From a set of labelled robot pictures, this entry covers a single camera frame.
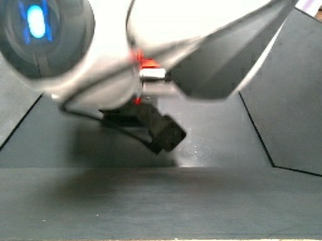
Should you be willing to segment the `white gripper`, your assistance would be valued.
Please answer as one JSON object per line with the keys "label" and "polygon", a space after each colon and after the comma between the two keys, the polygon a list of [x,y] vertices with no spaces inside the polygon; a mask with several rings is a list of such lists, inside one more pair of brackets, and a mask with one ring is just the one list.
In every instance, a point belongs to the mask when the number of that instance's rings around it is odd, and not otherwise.
{"label": "white gripper", "polygon": [[154,58],[146,57],[141,49],[135,51],[135,58],[142,68],[139,71],[139,94],[151,97],[181,96],[182,91],[159,62]]}

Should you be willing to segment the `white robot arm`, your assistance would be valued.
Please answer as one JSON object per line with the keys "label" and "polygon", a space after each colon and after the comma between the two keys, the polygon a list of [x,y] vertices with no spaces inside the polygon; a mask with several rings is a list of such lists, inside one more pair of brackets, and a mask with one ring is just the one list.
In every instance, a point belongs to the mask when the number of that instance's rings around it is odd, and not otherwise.
{"label": "white robot arm", "polygon": [[244,83],[298,0],[0,0],[0,54],[61,103],[115,109],[167,74],[195,99]]}

